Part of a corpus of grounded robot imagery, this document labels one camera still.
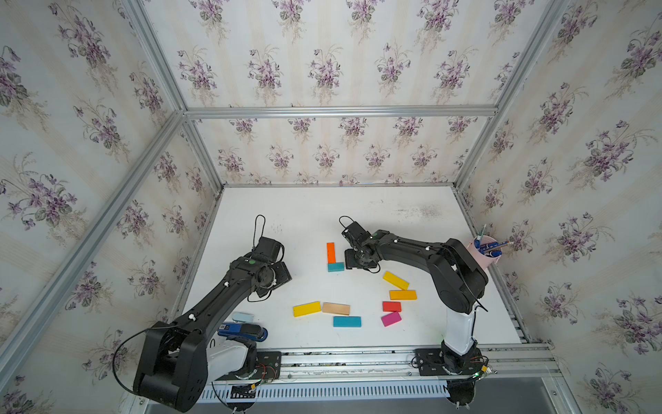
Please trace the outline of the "small teal wooden block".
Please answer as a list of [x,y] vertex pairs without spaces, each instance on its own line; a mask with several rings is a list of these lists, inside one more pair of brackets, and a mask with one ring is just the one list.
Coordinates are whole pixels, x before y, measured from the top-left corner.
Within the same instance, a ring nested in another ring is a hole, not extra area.
[[328,271],[330,273],[343,272],[346,269],[345,264],[342,262],[329,263]]

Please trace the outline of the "orange wooden block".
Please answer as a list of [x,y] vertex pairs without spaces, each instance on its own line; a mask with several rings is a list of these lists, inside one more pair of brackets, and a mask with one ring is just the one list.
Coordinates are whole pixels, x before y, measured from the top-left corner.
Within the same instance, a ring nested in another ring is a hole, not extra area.
[[327,243],[326,250],[328,264],[336,264],[336,251],[334,243]]

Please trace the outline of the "natural wood block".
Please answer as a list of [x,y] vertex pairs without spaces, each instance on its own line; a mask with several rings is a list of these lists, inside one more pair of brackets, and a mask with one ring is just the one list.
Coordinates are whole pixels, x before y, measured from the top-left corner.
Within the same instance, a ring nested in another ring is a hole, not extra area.
[[325,302],[322,304],[322,312],[336,316],[348,317],[351,314],[349,305]]

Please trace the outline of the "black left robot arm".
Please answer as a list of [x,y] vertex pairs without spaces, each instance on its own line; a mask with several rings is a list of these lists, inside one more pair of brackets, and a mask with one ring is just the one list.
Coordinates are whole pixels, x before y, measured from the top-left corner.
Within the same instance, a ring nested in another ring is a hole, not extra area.
[[234,309],[252,293],[270,292],[291,280],[284,262],[241,257],[222,281],[191,310],[170,324],[147,329],[132,392],[188,412],[206,386],[223,376],[249,378],[258,371],[255,339],[218,331]]

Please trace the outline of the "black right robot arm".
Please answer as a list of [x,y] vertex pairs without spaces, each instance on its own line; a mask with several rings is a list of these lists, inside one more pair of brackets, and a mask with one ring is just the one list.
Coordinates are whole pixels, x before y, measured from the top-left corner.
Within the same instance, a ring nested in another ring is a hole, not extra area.
[[429,274],[438,298],[448,309],[447,332],[441,348],[464,356],[476,347],[473,337],[477,308],[489,278],[468,249],[457,239],[427,243],[397,236],[386,230],[369,233],[353,223],[341,232],[350,248],[346,269],[372,272],[382,262],[397,262]]

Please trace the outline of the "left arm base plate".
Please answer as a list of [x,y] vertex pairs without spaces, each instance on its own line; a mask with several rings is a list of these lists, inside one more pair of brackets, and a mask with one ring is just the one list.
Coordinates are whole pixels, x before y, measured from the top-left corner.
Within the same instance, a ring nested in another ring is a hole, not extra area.
[[230,372],[221,369],[220,362],[210,362],[209,381],[275,381],[280,378],[283,353],[279,351],[258,351],[255,364],[246,362],[239,370]]

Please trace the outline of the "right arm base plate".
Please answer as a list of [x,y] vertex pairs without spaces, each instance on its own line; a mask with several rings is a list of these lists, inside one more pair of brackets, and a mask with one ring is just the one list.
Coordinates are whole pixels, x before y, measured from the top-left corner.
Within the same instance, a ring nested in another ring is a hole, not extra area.
[[483,371],[488,358],[472,347],[460,355],[443,345],[441,348],[418,348],[410,362],[420,376],[464,375],[475,376]]

